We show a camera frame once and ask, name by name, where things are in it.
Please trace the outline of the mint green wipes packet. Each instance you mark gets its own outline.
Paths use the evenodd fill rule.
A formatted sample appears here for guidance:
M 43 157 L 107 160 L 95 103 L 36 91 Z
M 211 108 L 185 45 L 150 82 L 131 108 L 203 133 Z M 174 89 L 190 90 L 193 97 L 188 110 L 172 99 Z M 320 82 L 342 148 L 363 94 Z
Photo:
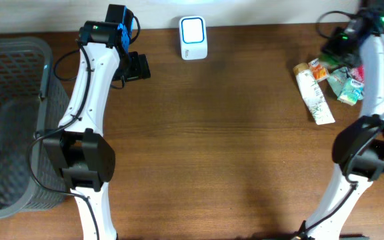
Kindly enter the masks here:
M 327 81 L 333 90 L 334 94 L 339 97 L 346 82 L 349 80 L 350 74 L 347 67 L 341 67 L 334 70 L 330 76 L 327 78 Z

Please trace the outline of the orange tissue pocket pack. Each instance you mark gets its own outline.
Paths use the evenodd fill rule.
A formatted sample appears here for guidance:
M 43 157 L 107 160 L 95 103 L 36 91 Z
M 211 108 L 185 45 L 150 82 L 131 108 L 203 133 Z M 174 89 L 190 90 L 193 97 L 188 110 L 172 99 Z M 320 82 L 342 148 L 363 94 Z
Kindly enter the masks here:
M 320 63 L 319 58 L 308 62 L 308 66 L 316 82 L 326 80 L 329 77 L 328 70 Z

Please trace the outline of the white cream tube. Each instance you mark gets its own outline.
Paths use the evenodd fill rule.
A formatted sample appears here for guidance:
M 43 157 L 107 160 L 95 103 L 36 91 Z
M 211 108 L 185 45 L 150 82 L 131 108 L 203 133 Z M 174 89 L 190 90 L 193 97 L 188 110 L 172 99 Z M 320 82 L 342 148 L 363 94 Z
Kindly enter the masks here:
M 334 123 L 335 119 L 308 64 L 300 63 L 293 68 L 302 99 L 317 125 Z

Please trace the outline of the green lid jar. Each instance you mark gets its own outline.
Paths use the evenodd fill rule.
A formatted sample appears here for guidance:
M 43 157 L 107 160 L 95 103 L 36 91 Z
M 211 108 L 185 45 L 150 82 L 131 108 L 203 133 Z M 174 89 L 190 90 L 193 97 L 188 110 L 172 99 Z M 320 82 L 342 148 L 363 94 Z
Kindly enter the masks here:
M 330 71 L 334 71 L 335 69 L 338 69 L 340 66 L 340 63 L 338 62 L 338 60 L 336 60 L 336 58 L 334 58 L 332 55 L 321 53 L 318 59 L 319 59 L 319 63 L 324 68 Z

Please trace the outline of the red purple tissue pack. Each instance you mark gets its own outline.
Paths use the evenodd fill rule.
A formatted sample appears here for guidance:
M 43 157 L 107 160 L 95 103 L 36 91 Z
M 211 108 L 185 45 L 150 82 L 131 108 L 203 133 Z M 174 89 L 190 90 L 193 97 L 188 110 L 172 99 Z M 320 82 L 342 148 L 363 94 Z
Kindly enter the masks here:
M 356 68 L 349 69 L 349 74 L 354 80 L 361 82 L 361 83 L 365 82 L 364 66 L 363 65 L 356 67 Z

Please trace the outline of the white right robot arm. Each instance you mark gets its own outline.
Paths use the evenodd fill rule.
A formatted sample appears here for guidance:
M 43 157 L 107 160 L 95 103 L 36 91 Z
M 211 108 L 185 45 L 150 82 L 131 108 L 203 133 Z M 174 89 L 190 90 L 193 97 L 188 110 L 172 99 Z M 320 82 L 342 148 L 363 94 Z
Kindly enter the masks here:
M 328 65 L 364 70 L 358 120 L 335 138 L 334 171 L 316 211 L 292 239 L 340 239 L 364 192 L 384 173 L 384 1 L 361 1 L 346 27 L 327 36 L 321 58 Z

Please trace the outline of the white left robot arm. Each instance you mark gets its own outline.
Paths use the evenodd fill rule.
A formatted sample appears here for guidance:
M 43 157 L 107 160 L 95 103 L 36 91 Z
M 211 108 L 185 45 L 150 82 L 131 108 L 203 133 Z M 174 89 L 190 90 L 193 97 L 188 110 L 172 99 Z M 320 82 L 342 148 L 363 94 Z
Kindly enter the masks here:
M 42 136 L 52 166 L 78 206 L 84 239 L 118 239 L 111 219 L 109 182 L 115 151 L 103 137 L 103 119 L 113 82 L 151 76 L 144 54 L 130 52 L 138 18 L 124 5 L 110 4 L 104 21 L 86 21 L 77 39 L 79 69 L 65 113 Z

